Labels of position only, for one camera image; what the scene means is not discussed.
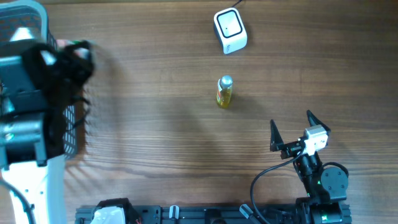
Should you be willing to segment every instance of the wooden table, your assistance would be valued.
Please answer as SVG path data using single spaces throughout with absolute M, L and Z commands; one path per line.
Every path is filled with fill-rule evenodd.
M 86 86 L 92 113 L 65 171 L 75 209 L 128 197 L 135 205 L 249 203 L 269 151 L 269 120 L 293 141 L 310 109 L 332 129 L 323 162 L 350 171 L 353 223 L 398 218 L 398 5 L 377 1 L 247 1 L 248 45 L 223 55 L 213 16 L 231 2 L 47 5 L 50 30 L 96 42 Z M 228 110 L 216 82 L 234 78 Z M 292 166 L 261 178 L 258 203 L 306 196 Z M 0 223 L 13 223 L 1 190 Z

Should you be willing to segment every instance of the black mesh basket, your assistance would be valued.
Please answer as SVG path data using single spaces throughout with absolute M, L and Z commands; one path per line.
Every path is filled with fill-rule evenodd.
M 0 4 L 0 46 L 9 42 L 18 27 L 37 29 L 42 38 L 57 49 L 57 42 L 49 31 L 47 12 L 41 4 L 31 0 Z M 66 118 L 68 129 L 71 129 L 75 122 L 75 107 L 68 106 L 63 115 Z M 76 130 L 66 132 L 63 141 L 65 157 L 73 158 L 78 151 Z

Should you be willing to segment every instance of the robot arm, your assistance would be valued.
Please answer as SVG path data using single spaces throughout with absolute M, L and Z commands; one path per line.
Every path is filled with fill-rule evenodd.
M 304 135 L 298 141 L 287 144 L 283 142 L 275 122 L 271 121 L 271 151 L 281 151 L 282 159 L 294 159 L 298 176 L 307 191 L 308 197 L 298 198 L 295 204 L 266 205 L 257 208 L 255 203 L 252 203 L 255 211 L 246 204 L 240 207 L 180 208 L 173 205 L 170 208 L 162 208 L 131 206 L 128 199 L 119 198 L 100 202 L 96 207 L 77 209 L 75 223 L 107 223 L 109 214 L 113 212 L 118 214 L 117 223 L 136 224 L 349 224 L 352 222 L 351 212 L 349 205 L 343 203 L 346 200 L 348 171 L 335 162 L 322 164 L 317 151 L 326 147 L 330 129 L 310 111 L 307 111 L 307 116 L 311 127 L 305 129 Z
M 3 179 L 29 203 L 11 192 L 16 222 L 66 223 L 63 199 L 65 169 L 63 111 L 91 76 L 91 55 L 78 57 L 76 49 L 90 51 L 88 42 L 57 52 L 34 31 L 19 28 L 13 42 L 1 47 L 0 78 L 4 85 L 0 117 L 0 169 Z M 28 217 L 32 211 L 33 220 Z

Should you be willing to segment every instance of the black cable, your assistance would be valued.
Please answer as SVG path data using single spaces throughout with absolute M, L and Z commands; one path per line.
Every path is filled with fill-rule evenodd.
M 235 7 L 237 4 L 241 3 L 243 0 L 239 0 L 237 3 L 233 4 L 232 7 Z
M 90 101 L 88 101 L 86 98 L 84 98 L 82 96 L 75 95 L 72 97 L 72 100 L 73 100 L 72 104 L 75 104 L 78 101 L 82 101 L 82 102 L 86 103 L 88 106 L 91 106 Z M 72 125 L 72 127 L 70 129 L 68 129 L 67 131 L 70 132 L 70 131 L 74 130 L 75 128 L 79 127 L 80 125 L 84 124 L 84 122 L 86 121 L 86 117 L 89 113 L 90 113 L 90 108 L 88 108 L 86 110 L 86 112 L 84 113 L 84 115 L 78 121 L 76 121 Z
M 29 202 L 26 200 L 26 198 L 11 184 L 7 183 L 5 180 L 0 179 L 0 185 L 3 185 L 6 189 L 10 190 L 14 195 L 21 201 L 22 207 L 24 208 L 24 212 L 26 212 L 27 215 L 27 221 L 29 224 L 34 224 L 34 216 L 33 212 L 30 206 Z
M 256 181 L 264 174 L 268 173 L 269 171 L 272 171 L 274 169 L 278 169 L 280 167 L 286 166 L 287 164 L 290 164 L 294 161 L 296 161 L 302 154 L 303 154 L 304 148 L 297 154 L 297 156 L 287 162 L 281 163 L 279 165 L 270 167 L 264 171 L 262 171 L 261 173 L 259 173 L 254 180 L 251 182 L 251 186 L 250 186 L 250 199 L 251 199 L 251 203 L 253 204 L 253 207 L 256 211 L 256 213 L 258 214 L 258 216 L 262 219 L 262 221 L 264 221 L 266 224 L 270 224 L 269 221 L 266 220 L 266 218 L 264 218 L 264 216 L 261 214 L 261 212 L 259 211 L 259 209 L 256 206 L 256 202 L 254 201 L 254 184 L 256 183 Z
M 341 164 L 339 164 L 337 162 L 327 162 L 327 163 L 323 164 L 321 167 L 319 167 L 319 172 L 322 171 L 325 166 L 336 166 L 336 167 L 339 167 L 344 173 L 346 173 L 347 177 L 349 175 L 348 169 L 345 166 L 343 166 L 343 165 L 341 165 Z

